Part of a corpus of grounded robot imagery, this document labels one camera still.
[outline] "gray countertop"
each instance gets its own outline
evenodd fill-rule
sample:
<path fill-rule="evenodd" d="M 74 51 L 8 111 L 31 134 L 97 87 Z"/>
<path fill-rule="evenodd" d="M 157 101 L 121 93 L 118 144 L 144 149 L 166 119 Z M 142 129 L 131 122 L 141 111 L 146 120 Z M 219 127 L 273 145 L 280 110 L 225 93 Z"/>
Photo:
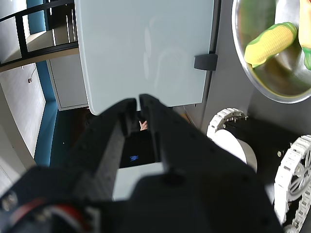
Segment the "gray countertop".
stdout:
<path fill-rule="evenodd" d="M 260 93 L 245 74 L 233 41 L 231 9 L 233 0 L 223 0 L 217 40 L 218 63 L 211 75 L 201 130 L 206 133 L 212 117 L 228 107 L 238 108 L 256 119 L 265 120 L 298 134 L 311 134 L 311 99 L 282 104 Z M 301 232 L 311 230 L 309 214 Z"/>

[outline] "metal bowl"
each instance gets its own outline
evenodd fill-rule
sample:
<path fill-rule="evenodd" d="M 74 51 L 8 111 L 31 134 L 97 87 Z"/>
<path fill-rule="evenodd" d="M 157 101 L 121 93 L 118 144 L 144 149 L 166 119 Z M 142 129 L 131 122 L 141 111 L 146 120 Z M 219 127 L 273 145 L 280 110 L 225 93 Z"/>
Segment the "metal bowl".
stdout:
<path fill-rule="evenodd" d="M 297 39 L 283 52 L 253 69 L 244 60 L 246 45 L 275 23 L 299 25 L 299 0 L 234 0 L 232 32 L 243 69 L 266 97 L 281 103 L 297 103 L 311 96 L 311 71 Z"/>

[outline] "hand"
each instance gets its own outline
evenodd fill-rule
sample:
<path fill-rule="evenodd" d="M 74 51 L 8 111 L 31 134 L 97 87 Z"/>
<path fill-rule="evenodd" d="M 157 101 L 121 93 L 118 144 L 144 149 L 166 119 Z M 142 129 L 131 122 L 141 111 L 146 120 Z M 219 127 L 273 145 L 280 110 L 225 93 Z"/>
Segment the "hand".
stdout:
<path fill-rule="evenodd" d="M 140 131 L 148 129 L 148 122 L 147 121 L 145 121 L 143 123 L 140 121 L 139 123 L 140 123 Z"/>

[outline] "white cabinet door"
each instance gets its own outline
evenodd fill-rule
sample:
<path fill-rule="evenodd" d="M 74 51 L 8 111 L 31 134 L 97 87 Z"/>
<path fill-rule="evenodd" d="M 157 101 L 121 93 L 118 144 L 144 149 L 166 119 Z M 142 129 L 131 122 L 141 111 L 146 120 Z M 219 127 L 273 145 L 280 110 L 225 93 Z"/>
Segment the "white cabinet door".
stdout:
<path fill-rule="evenodd" d="M 80 55 L 54 58 L 47 62 L 59 110 L 87 106 Z"/>

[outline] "blue light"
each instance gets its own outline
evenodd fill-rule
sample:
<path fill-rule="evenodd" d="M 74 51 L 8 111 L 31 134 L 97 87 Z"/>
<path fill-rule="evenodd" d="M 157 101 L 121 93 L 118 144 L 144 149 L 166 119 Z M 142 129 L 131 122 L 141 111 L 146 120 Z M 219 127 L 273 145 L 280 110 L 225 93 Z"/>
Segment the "blue light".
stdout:
<path fill-rule="evenodd" d="M 138 155 L 131 156 L 130 158 L 131 158 L 131 162 L 132 162 L 132 161 L 135 161 L 135 160 L 137 160 L 137 159 L 138 159 Z"/>

